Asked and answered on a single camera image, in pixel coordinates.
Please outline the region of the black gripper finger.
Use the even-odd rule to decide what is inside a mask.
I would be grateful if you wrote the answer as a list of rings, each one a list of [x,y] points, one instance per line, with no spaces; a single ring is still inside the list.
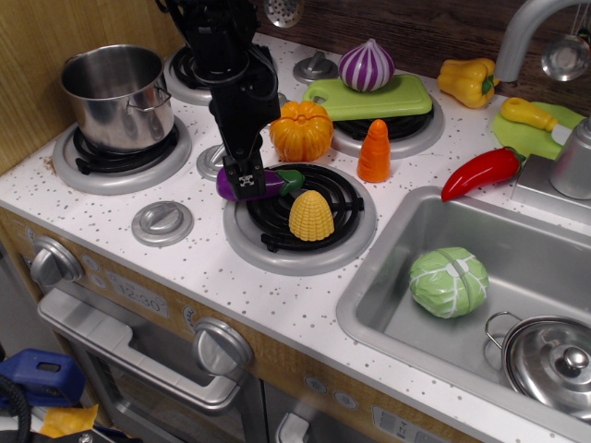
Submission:
[[[223,158],[225,196],[235,201],[262,197],[266,192],[264,168],[259,155],[247,160],[234,160],[226,155]]]

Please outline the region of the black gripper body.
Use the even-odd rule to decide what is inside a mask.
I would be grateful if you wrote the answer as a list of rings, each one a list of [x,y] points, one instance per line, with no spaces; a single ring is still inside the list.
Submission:
[[[260,131],[280,116],[278,75],[270,49],[251,43],[226,54],[220,44],[189,42],[195,79],[211,91],[210,110],[228,158],[224,167],[237,177],[263,173]]]

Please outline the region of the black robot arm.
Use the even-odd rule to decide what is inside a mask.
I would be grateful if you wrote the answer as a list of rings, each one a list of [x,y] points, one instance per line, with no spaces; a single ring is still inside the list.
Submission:
[[[194,76],[210,89],[210,111],[225,146],[223,168],[234,197],[264,196],[260,131],[281,111],[270,52],[253,42],[256,7],[248,1],[166,1],[161,10],[190,48]]]

